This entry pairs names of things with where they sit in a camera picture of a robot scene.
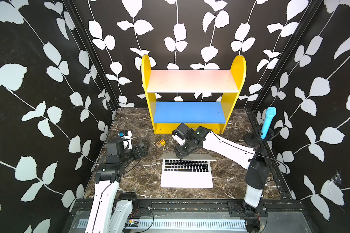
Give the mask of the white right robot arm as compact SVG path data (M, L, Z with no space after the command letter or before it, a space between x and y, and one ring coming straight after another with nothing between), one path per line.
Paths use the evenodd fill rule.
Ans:
M245 182L247 189L243 204L245 207L258 207L270 169L265 162L268 157L265 149L250 148L229 141L205 127L190 128L184 123L172 132L178 143L174 147L177 158L184 159L198 148L218 153L247 170Z

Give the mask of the silver laptop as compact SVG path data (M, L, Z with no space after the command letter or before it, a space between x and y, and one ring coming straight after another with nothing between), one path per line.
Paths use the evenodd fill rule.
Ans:
M191 153L183 159L175 153L164 153L161 183L163 188L213 188L211 162L216 159L209 154Z

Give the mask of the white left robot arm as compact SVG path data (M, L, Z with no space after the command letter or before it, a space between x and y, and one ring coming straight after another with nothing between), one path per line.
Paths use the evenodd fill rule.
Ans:
M149 154L149 145L117 137L107 142L106 162L95 176L92 209L86 233L120 233L133 210L138 208L134 192L120 194L115 200L125 167Z

